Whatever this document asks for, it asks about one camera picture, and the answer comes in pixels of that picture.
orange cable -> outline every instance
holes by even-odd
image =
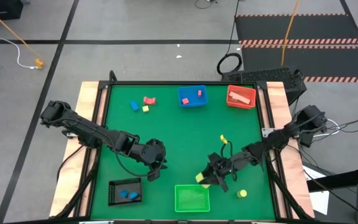
[[[292,13],[292,16],[291,16],[291,20],[290,20],[290,23],[289,23],[289,25],[288,25],[287,33],[285,34],[284,45],[283,45],[283,52],[282,52],[282,54],[281,54],[281,66],[284,65],[285,47],[287,46],[288,35],[289,35],[289,33],[290,33],[290,30],[291,30],[292,21],[293,21],[293,18],[295,17],[296,10],[298,9],[299,1],[300,1],[300,0],[296,0],[295,8],[293,9],[293,13]]]
[[[2,25],[4,25],[4,27],[9,30],[16,38],[18,38],[29,50],[31,50],[31,52],[33,52],[36,56],[41,57],[41,55],[39,55],[35,50],[33,50],[29,45],[27,45],[27,43],[22,40],[11,28],[9,28],[1,19],[0,22]]]

blue bin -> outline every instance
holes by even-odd
[[[198,90],[201,90],[201,97],[198,97]],[[182,99],[188,98],[189,103],[184,105]],[[204,85],[179,87],[179,105],[184,108],[204,106],[208,103],[206,88]]]

red block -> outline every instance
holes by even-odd
[[[181,102],[182,102],[183,104],[188,104],[188,103],[189,103],[189,99],[188,99],[188,98],[184,98],[184,99],[181,100]]]
[[[143,103],[146,105],[154,105],[155,104],[155,98],[148,98],[147,96],[145,96],[143,98]]]

white cable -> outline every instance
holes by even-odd
[[[8,42],[8,43],[10,43],[10,44],[15,45],[15,47],[17,48],[17,64],[18,64],[18,65],[20,65],[20,66],[23,67],[23,68],[29,68],[29,69],[38,68],[37,66],[25,66],[25,65],[22,65],[22,64],[19,62],[19,59],[20,59],[20,48],[19,48],[19,46],[18,46],[17,44],[13,43],[13,42],[7,40],[7,39],[1,38],[1,37],[0,37],[0,40],[3,40],[3,41],[6,41],[6,42]]]
[[[333,121],[333,120],[331,120],[331,119],[327,119],[327,120],[335,124],[335,126],[336,126],[336,132],[334,132],[334,133],[326,133],[326,134],[317,134],[317,135],[314,135],[313,137],[321,137],[321,136],[327,136],[327,135],[334,135],[334,134],[337,134],[337,133],[339,132],[339,130],[341,130],[341,128],[339,127],[339,125],[338,125],[335,121]]]

yellow object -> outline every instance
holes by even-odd
[[[144,113],[149,112],[149,106],[142,107]]]
[[[35,50],[33,50],[23,39],[21,39],[11,28],[9,28],[1,19],[0,19],[0,23],[7,29],[9,30],[16,38],[18,38],[31,52],[33,52],[36,56],[41,57],[41,55],[39,55]],[[38,59],[39,63],[42,63],[41,64],[41,68],[42,68],[42,65],[44,64],[43,62],[41,62],[39,59]]]
[[[199,183],[203,179],[204,179],[204,176],[202,173],[197,174],[197,176],[196,176],[197,183]],[[201,184],[201,186],[203,186],[205,189],[207,189],[210,186],[210,184]]]
[[[44,63],[41,62],[38,58],[35,59],[35,64],[37,65],[37,68],[38,68],[38,69],[42,69],[42,67],[43,67],[43,65],[44,65]]]
[[[225,139],[225,138],[223,137],[223,134],[221,135],[221,141],[222,141],[224,144],[227,144],[227,139]]]
[[[293,9],[293,13],[292,13],[292,16],[291,16],[291,20],[290,20],[290,23],[289,23],[289,25],[288,25],[287,33],[285,34],[284,45],[283,45],[283,51],[282,51],[282,53],[281,53],[281,66],[284,65],[285,47],[287,46],[288,35],[289,35],[289,33],[290,33],[290,30],[291,30],[292,21],[293,21],[293,18],[295,17],[296,10],[298,9],[298,4],[299,4],[299,0],[296,0],[295,8]]]
[[[247,191],[246,190],[239,190],[237,192],[237,197],[239,198],[243,198],[243,197],[246,197],[247,196]]]

